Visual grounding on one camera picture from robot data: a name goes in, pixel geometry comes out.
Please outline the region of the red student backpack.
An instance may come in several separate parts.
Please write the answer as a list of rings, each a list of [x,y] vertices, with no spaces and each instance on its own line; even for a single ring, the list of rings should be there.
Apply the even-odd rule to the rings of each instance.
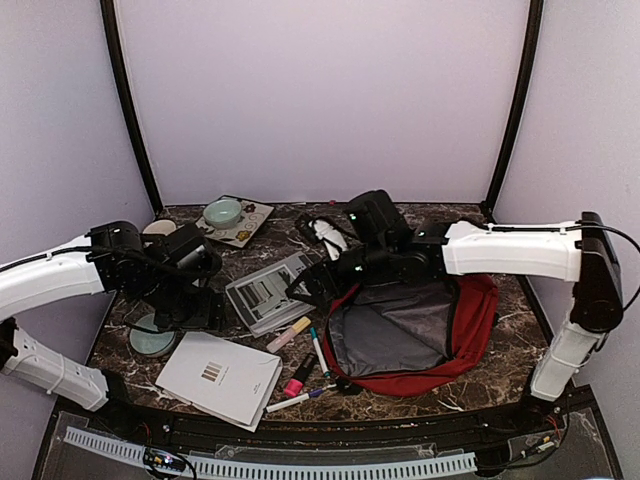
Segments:
[[[323,355],[333,374],[364,390],[420,396],[481,362],[498,303],[488,275],[355,286],[331,306]]]

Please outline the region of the white notebook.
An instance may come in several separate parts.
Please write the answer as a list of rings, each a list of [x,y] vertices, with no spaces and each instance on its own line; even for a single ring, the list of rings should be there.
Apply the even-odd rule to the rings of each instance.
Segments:
[[[155,385],[201,412],[255,432],[282,369],[277,355],[188,332]]]

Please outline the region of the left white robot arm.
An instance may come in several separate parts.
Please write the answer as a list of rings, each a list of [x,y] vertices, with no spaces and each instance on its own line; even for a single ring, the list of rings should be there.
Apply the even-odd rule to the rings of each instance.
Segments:
[[[223,297],[209,287],[222,268],[211,241],[194,223],[146,234],[128,221],[92,228],[57,247],[1,267],[1,371],[83,409],[100,412],[120,436],[141,427],[121,375],[72,360],[34,337],[19,321],[57,304],[105,294],[152,311],[147,335],[215,331]]]

